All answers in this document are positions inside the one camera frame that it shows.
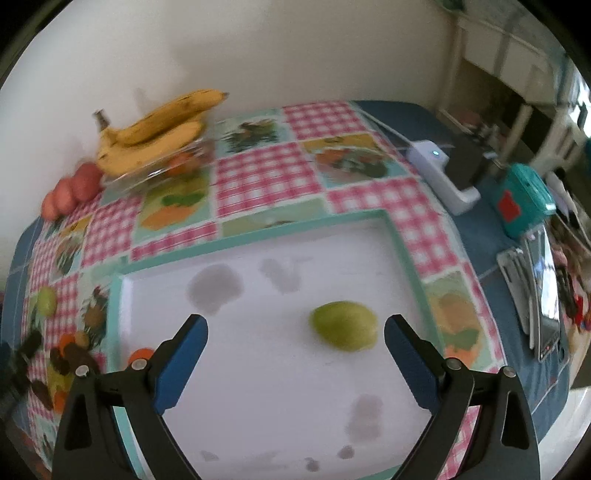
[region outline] blue gripper pad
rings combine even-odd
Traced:
[[[426,408],[435,415],[439,410],[437,378],[400,328],[396,317],[396,315],[391,316],[384,326],[386,346],[402,372],[418,406]]]
[[[207,343],[207,321],[199,317],[158,376],[154,408],[159,415],[174,407]]]

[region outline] white tray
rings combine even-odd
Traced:
[[[209,340],[164,420],[204,480],[391,478],[430,413],[416,404],[383,333],[373,349],[357,353],[317,338],[309,314],[336,300],[367,305],[381,332],[400,313],[437,345],[408,252],[387,214],[373,210],[126,267],[111,289],[109,370],[200,313]],[[123,412],[117,418],[137,473],[150,478]]]

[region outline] white power strip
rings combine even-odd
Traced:
[[[445,175],[444,168],[449,157],[430,140],[412,142],[408,149],[407,160],[414,165],[453,215],[467,212],[480,200],[480,192],[476,188],[458,190]]]

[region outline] banana stem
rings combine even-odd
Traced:
[[[96,124],[99,127],[99,132],[102,132],[105,128],[109,126],[110,122],[107,120],[104,110],[97,110],[92,115],[95,117]]]

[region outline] stain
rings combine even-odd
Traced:
[[[358,397],[345,429],[351,443],[371,442],[382,436],[383,406],[384,402],[376,395],[363,394]]]
[[[273,459],[279,454],[279,450],[272,450],[270,452],[260,453],[252,458],[241,463],[240,467],[244,473],[252,472],[272,472],[274,470],[282,470],[287,468],[287,465],[280,463],[273,463]]]
[[[320,464],[317,460],[314,460],[312,457],[304,458],[306,462],[306,470],[309,472],[319,472],[320,471]]]
[[[345,445],[339,450],[339,453],[337,453],[336,456],[343,460],[348,460],[355,456],[355,449],[351,445]]]
[[[240,298],[244,285],[240,275],[226,264],[205,267],[187,288],[189,300],[205,315],[216,314],[226,303]]]
[[[201,456],[206,462],[215,462],[220,459],[215,453],[208,452],[207,450],[201,450]]]
[[[261,272],[280,293],[294,293],[301,286],[299,261],[292,262],[290,268],[281,265],[277,260],[266,258],[261,261]]]

